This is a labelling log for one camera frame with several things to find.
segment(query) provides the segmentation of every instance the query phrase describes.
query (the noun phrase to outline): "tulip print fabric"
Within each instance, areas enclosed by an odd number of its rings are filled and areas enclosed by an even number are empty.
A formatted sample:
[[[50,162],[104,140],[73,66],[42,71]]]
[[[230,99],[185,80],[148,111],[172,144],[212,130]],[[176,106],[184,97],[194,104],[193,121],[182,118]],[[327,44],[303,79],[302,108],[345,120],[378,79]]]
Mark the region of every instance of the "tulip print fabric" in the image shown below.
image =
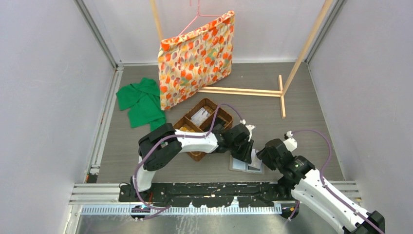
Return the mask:
[[[229,11],[192,32],[161,41],[161,109],[167,110],[231,73],[234,15]]]

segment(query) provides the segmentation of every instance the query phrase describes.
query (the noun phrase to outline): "wooden rack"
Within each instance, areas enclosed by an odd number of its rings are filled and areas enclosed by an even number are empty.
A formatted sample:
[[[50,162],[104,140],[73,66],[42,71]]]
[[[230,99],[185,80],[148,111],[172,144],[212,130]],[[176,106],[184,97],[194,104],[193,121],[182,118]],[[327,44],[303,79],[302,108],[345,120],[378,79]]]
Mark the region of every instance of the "wooden rack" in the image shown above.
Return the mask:
[[[281,104],[281,118],[286,117],[285,113],[285,103],[284,103],[284,96],[285,93],[287,92],[288,88],[290,87],[291,82],[294,79],[294,76],[304,59],[304,56],[307,54],[308,49],[310,48],[314,37],[316,36],[317,32],[319,31],[319,28],[321,26],[321,23],[323,22],[325,16],[327,15],[328,9],[331,6],[331,3],[333,0],[325,0],[319,15],[316,18],[316,21],[314,22],[313,28],[311,29],[310,34],[308,35],[307,41],[305,42],[303,48],[301,49],[301,52],[294,63],[293,69],[290,72],[290,75],[288,76],[287,81],[285,82],[285,85],[283,87],[282,84],[282,78],[281,75],[278,76],[278,85],[280,90],[261,90],[261,89],[239,89],[239,88],[224,88],[224,87],[204,87],[198,92],[201,93],[213,93],[213,94],[236,94],[236,95],[252,95],[252,96],[265,96],[265,97],[276,97],[280,98],[280,104]],[[163,38],[163,33],[162,33],[162,28],[161,28],[161,23],[159,20],[159,15],[158,15],[158,10],[156,8],[156,3],[155,0],[150,0],[150,5],[152,7],[152,13],[153,17],[155,19],[155,24],[156,24],[156,30],[158,32],[158,37],[160,40]]]

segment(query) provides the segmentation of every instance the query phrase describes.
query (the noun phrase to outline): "white wall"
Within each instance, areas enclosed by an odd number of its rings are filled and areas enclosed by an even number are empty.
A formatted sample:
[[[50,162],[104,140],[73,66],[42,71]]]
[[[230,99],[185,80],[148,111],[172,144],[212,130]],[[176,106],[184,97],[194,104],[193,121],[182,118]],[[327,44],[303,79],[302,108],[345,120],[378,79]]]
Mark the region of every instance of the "white wall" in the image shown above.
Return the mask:
[[[113,69],[73,0],[0,2],[1,233],[57,234]]]
[[[412,9],[347,1],[310,63],[343,172],[386,233],[413,230]]]
[[[113,56],[123,63],[157,62],[159,39],[149,0],[85,0]],[[157,0],[165,38],[196,15],[198,1]],[[201,0],[201,14],[235,11],[234,60],[296,60],[324,0]],[[199,18],[194,30],[215,18]]]

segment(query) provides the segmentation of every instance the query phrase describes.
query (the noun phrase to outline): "robotic arm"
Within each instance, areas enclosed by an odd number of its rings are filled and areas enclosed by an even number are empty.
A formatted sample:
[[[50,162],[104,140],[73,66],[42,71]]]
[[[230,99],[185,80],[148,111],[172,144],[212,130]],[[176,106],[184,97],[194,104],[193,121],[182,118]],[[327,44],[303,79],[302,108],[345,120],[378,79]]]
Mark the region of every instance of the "robotic arm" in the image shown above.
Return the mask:
[[[229,150],[233,158],[251,163],[254,142],[251,139],[253,128],[252,125],[238,124],[226,132],[212,132],[206,136],[206,133],[182,132],[175,130],[170,123],[164,124],[139,141],[139,162],[160,139],[170,135],[184,137],[172,137],[159,145],[143,167],[138,170],[137,178],[135,175],[133,176],[134,186],[137,186],[139,192],[148,190],[156,171],[166,166],[172,158],[181,152],[224,153]],[[282,188],[280,193],[305,203],[338,233],[378,233],[369,222],[363,220],[358,214],[366,217],[370,223],[384,232],[384,217],[379,212],[369,213],[347,198],[325,178],[324,184],[322,184],[320,171],[311,162],[303,156],[292,155],[291,152],[297,148],[297,142],[292,134],[289,132],[284,138],[285,140],[273,139],[267,142],[264,149],[257,153],[257,157],[269,169],[279,170],[283,174],[283,177],[278,180],[278,184]],[[356,212],[353,212],[327,191],[327,187]]]

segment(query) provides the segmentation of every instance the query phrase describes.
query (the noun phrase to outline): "folded cloth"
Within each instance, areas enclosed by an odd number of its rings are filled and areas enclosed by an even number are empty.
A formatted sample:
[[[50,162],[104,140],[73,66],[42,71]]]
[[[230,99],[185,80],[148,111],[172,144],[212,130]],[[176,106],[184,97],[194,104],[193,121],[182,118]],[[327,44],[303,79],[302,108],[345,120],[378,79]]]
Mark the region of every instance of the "folded cloth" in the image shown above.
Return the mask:
[[[143,78],[140,83],[126,85],[119,89],[116,96],[121,111],[130,108],[128,116],[132,128],[149,123],[153,131],[166,123],[165,113],[161,110],[159,86],[153,79]]]

